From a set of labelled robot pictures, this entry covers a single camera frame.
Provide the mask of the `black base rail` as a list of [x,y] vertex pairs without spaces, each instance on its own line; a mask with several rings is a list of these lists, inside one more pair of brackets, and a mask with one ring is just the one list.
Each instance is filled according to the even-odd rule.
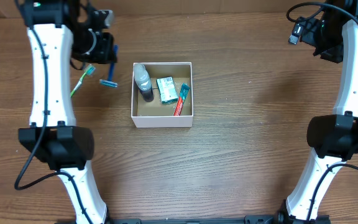
[[247,215],[244,218],[202,218],[202,219],[168,219],[168,220],[141,220],[133,219],[111,219],[110,224],[273,224],[273,215]]

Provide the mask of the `green white toothbrush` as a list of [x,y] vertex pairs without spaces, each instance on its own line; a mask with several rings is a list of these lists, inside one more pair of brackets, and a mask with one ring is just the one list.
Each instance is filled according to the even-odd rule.
[[81,78],[78,80],[76,86],[74,87],[74,89],[71,91],[70,96],[72,97],[76,91],[81,87],[83,80],[85,79],[85,77],[87,76],[92,76],[94,71],[96,70],[96,67],[92,64],[89,64],[85,69],[84,69],[84,73],[82,74]]

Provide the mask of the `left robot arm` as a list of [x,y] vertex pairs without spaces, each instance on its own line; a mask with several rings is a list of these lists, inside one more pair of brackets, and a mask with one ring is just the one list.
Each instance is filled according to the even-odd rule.
[[48,165],[64,184],[75,210],[75,223],[111,223],[93,175],[94,137],[79,127],[71,100],[73,61],[114,64],[111,10],[90,2],[16,2],[32,51],[34,96],[29,126],[18,130],[31,159]]

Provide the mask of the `green white soap box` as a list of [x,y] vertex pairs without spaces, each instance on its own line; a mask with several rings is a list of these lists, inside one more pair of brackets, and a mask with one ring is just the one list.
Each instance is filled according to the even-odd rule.
[[163,105],[177,102],[178,94],[172,77],[158,78],[156,82]]

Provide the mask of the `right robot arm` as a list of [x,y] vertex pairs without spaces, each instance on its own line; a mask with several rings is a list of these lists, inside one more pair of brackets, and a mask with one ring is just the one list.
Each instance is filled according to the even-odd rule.
[[293,21],[289,43],[304,42],[322,59],[342,64],[331,115],[314,117],[307,130],[310,154],[274,223],[329,223],[318,208],[336,174],[358,154],[358,0],[325,1]]

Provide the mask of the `clear bottle with black cap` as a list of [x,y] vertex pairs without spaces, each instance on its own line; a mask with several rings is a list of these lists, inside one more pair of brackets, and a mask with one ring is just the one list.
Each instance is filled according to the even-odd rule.
[[145,65],[137,63],[134,65],[134,80],[138,86],[139,92],[146,102],[154,100],[152,83]]

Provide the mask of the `Colgate toothpaste tube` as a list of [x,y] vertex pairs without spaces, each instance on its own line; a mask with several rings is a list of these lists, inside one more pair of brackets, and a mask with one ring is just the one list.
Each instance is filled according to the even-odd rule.
[[173,114],[174,116],[181,115],[181,111],[183,109],[183,105],[186,100],[186,97],[188,96],[189,90],[190,87],[186,83],[183,83],[180,90],[180,96],[178,97],[177,105],[174,110],[174,114]]

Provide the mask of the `blue disposable razor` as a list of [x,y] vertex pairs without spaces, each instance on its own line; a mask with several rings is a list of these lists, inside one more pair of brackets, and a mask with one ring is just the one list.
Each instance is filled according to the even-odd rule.
[[108,86],[111,88],[117,88],[118,84],[113,81],[115,64],[116,64],[115,62],[111,62],[110,68],[109,68],[109,73],[108,73],[108,78],[106,80],[100,79],[99,83],[101,85]]

